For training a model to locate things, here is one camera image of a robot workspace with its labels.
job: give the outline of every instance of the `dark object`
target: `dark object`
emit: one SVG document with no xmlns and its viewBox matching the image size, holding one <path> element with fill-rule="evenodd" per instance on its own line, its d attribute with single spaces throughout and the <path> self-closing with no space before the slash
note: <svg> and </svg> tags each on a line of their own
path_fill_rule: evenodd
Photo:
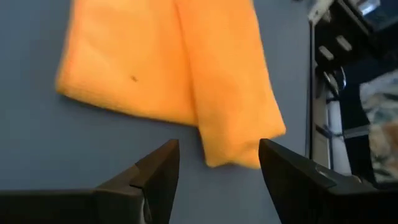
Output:
<svg viewBox="0 0 398 224">
<path fill-rule="evenodd" d="M 259 158 L 283 224 L 398 221 L 397 192 L 378 191 L 268 139 L 260 140 Z"/>
<path fill-rule="evenodd" d="M 347 89 L 340 94 L 340 114 L 343 130 L 369 125 L 368 117 L 362 108 L 359 96 L 359 84 L 350 83 Z M 379 188 L 372 167 L 369 136 L 345 138 L 345 144 L 352 174 L 366 179 Z"/>
<path fill-rule="evenodd" d="M 321 16 L 312 25 L 315 60 L 322 71 L 333 74 L 366 57 L 398 62 L 398 17 L 383 19 L 375 25 L 350 0 L 333 0 Z"/>
<path fill-rule="evenodd" d="M 0 223 L 168 223 L 179 165 L 170 140 L 95 189 L 1 191 Z"/>
</svg>

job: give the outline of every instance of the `yellow towel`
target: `yellow towel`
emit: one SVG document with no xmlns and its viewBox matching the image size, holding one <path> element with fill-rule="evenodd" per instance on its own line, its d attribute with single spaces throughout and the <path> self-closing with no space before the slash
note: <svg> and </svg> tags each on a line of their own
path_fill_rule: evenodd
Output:
<svg viewBox="0 0 398 224">
<path fill-rule="evenodd" d="M 75 0 L 57 91 L 198 126 L 211 167 L 285 133 L 251 0 Z"/>
</svg>

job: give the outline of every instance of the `folded towel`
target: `folded towel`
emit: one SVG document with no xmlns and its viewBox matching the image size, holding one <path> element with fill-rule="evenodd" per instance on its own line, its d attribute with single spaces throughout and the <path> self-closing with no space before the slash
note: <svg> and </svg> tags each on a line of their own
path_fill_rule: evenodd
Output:
<svg viewBox="0 0 398 224">
<path fill-rule="evenodd" d="M 259 168 L 285 133 L 251 0 L 76 0 L 61 94 L 198 126 L 206 163 Z"/>
</svg>

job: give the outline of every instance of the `blue table surface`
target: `blue table surface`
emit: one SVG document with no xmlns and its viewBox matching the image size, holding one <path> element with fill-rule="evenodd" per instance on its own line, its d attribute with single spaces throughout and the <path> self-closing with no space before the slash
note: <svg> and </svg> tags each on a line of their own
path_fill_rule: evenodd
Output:
<svg viewBox="0 0 398 224">
<path fill-rule="evenodd" d="M 305 152 L 308 3 L 255 1 L 271 82 L 287 126 L 276 139 Z M 198 131 L 56 94 L 69 1 L 0 3 L 0 189 L 94 187 L 170 138 L 180 179 L 170 223 L 280 223 L 261 171 L 208 168 Z"/>
</svg>

